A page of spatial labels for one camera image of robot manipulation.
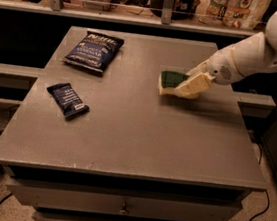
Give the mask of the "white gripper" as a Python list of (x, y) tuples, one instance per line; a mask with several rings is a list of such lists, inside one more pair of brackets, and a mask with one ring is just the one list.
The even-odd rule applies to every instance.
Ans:
[(202, 91), (209, 90), (213, 81), (222, 85), (241, 81), (243, 77), (236, 67), (234, 50), (224, 47), (209, 57), (209, 60), (190, 69), (186, 73), (189, 78), (174, 88), (174, 93), (180, 98), (193, 99)]

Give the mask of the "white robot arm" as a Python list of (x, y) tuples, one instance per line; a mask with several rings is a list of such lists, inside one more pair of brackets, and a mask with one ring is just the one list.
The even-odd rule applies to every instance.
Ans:
[(224, 47), (186, 75), (174, 88), (180, 98), (197, 98), (211, 84), (229, 85), (253, 74), (277, 72), (277, 11), (267, 22), (264, 32)]

